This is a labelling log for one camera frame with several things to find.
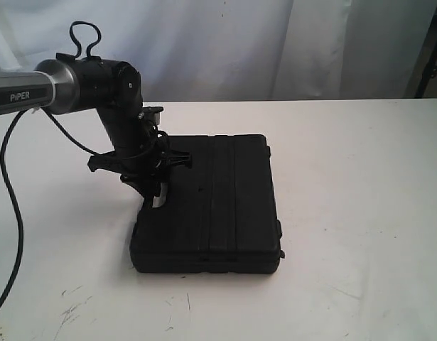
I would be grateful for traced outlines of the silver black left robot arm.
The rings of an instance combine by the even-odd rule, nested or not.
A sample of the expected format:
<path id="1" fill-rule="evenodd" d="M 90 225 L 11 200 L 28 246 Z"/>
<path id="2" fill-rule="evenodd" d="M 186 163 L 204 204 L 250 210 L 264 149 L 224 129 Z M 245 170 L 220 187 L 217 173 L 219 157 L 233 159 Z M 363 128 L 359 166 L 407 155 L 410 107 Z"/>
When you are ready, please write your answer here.
<path id="1" fill-rule="evenodd" d="M 143 105 L 141 75 L 127 62 L 59 54 L 33 72 L 0 73 L 0 115 L 35 108 L 50 119 L 96 110 L 114 149 L 90 151 L 89 169 L 119 174 L 147 207 L 164 205 L 172 168 L 191 164 L 190 154 L 172 150 L 158 128 L 163 107 Z"/>

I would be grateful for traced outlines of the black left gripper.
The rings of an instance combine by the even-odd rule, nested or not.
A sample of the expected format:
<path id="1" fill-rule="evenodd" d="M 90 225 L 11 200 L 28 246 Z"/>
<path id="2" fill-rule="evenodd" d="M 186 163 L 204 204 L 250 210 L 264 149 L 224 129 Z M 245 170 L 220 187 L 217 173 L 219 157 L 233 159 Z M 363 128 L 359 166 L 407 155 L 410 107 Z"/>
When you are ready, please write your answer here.
<path id="1" fill-rule="evenodd" d="M 191 168 L 191 153 L 177 151 L 169 143 L 159 141 L 146 144 L 134 156 L 118 156 L 116 151 L 90 156 L 88 168 L 120 174 L 120 180 L 144 199 L 143 207 L 160 208 L 168 195 L 169 169 L 177 166 Z"/>

